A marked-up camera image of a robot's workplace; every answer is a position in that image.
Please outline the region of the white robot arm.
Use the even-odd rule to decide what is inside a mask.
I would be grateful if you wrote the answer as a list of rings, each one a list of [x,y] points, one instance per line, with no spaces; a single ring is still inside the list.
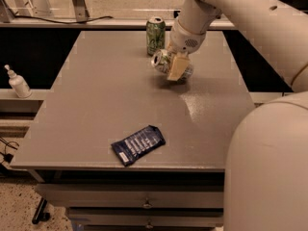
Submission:
[[[247,115],[226,155],[224,231],[308,231],[308,0],[185,0],[173,52],[193,52],[225,15],[226,38],[251,91],[279,98]]]

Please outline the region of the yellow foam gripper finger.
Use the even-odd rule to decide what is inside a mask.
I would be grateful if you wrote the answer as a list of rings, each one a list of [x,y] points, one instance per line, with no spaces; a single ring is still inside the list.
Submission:
[[[170,69],[167,74],[167,79],[169,81],[178,81],[186,68],[190,64],[190,59],[186,53],[176,53],[172,59],[170,64]]]

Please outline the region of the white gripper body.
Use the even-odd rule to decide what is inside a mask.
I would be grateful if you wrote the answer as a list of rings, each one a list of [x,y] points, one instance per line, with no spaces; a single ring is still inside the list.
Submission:
[[[199,49],[205,37],[206,33],[195,34],[187,31],[176,19],[169,34],[167,50],[173,53],[191,54]]]

